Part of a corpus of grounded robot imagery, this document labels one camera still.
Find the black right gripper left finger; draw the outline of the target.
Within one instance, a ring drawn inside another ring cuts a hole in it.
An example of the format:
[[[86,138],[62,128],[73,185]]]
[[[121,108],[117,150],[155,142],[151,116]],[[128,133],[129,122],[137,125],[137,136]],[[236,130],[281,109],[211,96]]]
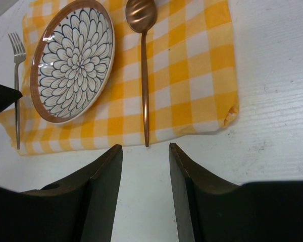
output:
[[[122,163],[115,145],[40,190],[0,187],[0,241],[110,241]]]

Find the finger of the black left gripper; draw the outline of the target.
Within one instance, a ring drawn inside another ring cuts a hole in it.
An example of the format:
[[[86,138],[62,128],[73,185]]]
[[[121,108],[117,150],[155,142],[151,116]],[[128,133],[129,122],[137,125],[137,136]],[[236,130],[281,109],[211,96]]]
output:
[[[22,96],[20,91],[0,84],[0,113]]]

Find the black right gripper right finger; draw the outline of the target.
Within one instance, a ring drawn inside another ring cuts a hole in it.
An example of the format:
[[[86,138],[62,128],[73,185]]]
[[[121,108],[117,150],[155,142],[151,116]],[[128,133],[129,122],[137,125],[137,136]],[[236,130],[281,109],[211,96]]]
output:
[[[233,184],[169,145],[180,241],[303,241],[303,181]]]

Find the silver metal fork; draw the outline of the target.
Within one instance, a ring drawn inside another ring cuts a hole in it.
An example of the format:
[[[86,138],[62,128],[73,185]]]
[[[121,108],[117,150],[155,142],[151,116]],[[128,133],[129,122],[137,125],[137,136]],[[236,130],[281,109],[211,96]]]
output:
[[[26,50],[21,38],[17,32],[8,34],[14,53],[14,88],[19,91],[19,65],[26,59]],[[20,149],[20,103],[19,100],[15,102],[15,130],[16,130],[16,147]]]

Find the floral plate with brown rim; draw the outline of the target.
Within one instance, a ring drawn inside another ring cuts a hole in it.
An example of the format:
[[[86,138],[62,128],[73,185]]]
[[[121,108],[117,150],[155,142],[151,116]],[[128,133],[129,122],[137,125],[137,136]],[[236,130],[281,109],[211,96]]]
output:
[[[39,39],[30,73],[38,114],[64,124],[84,114],[101,95],[115,57],[110,15],[97,1],[62,8]]]

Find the yellow white checkered cloth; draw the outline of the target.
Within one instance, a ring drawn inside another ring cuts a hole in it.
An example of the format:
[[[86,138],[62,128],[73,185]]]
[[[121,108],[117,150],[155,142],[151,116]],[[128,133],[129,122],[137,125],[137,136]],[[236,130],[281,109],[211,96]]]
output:
[[[233,28],[227,1],[157,1],[146,37],[150,142],[217,131],[239,111]],[[140,35],[125,18],[125,1],[102,1],[114,24],[110,79],[82,116],[58,126],[43,120],[30,97],[31,61],[40,36],[67,1],[32,1],[22,20],[27,51],[22,72],[20,155],[144,143]]]

